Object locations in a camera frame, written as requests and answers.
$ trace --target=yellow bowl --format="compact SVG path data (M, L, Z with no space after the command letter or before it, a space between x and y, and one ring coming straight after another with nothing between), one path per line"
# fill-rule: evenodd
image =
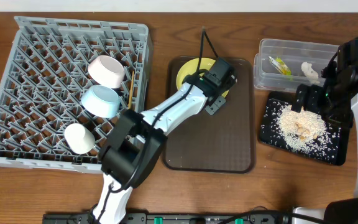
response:
M215 63L215 60L210 59L210 58L202 58L201 59L201 64L200 64L200 69L211 69L212 65ZM181 83L183 81L183 79L185 79L185 77L187 75L192 75L196 72L197 69L197 64L198 64L198 58L194 58L188 62L186 62L186 64L184 64L177 75L177 88L178 90L180 90L181 88ZM229 93L228 91L225 91L222 96L226 97L227 93Z

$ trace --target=wooden surface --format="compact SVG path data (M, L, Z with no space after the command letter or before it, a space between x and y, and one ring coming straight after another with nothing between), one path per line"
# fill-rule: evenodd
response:
M0 13L0 79L18 27L13 16L38 16L144 23L154 43L147 107L165 99L167 67L179 55L198 54L206 26L222 56L254 62L263 38L341 44L358 35L358 14L157 14L157 13ZM255 91L258 128L267 91ZM180 172L157 162L132 193L128 208L149 212L238 213L257 205L271 209L325 207L351 198L356 184L356 129L342 167L291 155L257 143L257 164L247 175ZM0 168L0 223L40 223L46 212L80 212L97 203L103 178L44 169Z

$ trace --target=clear plastic container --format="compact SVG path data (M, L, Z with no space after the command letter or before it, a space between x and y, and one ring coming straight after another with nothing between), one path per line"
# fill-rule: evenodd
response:
M292 40L263 39L260 41L259 54L254 60L254 86L261 90L276 90L296 92L300 84L311 85L301 70L301 64L308 62L312 69L319 74L322 86L325 79L321 78L321 71L338 50L338 45L316 44ZM281 58L290 68L291 75L282 75L269 62L269 56Z

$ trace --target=dark placemat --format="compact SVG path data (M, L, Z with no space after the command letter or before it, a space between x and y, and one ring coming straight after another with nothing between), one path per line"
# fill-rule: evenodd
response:
M280 108L290 105L289 102L292 100L293 95L289 93L274 91L269 94L262 125L259 130L260 141L294 154L310 157L337 166L343 165L346 160L347 142L349 141L348 129L325 123L326 130L329 133L329 142L326 142L325 147L321 147L321 143L318 140L313 141L313 145L316 148L309 152L295 151L288 146L283 136L278 132L279 127L276 119L280 114Z
M168 96L176 91L179 69L194 57L171 61ZM205 110L173 130L163 152L165 165L174 170L246 173L255 166L254 78L251 64L226 59L237 72L237 83L227 102L214 115Z

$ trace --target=white wall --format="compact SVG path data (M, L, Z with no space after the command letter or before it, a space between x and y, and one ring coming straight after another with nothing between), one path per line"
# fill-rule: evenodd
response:
M0 11L358 12L358 0L0 0Z

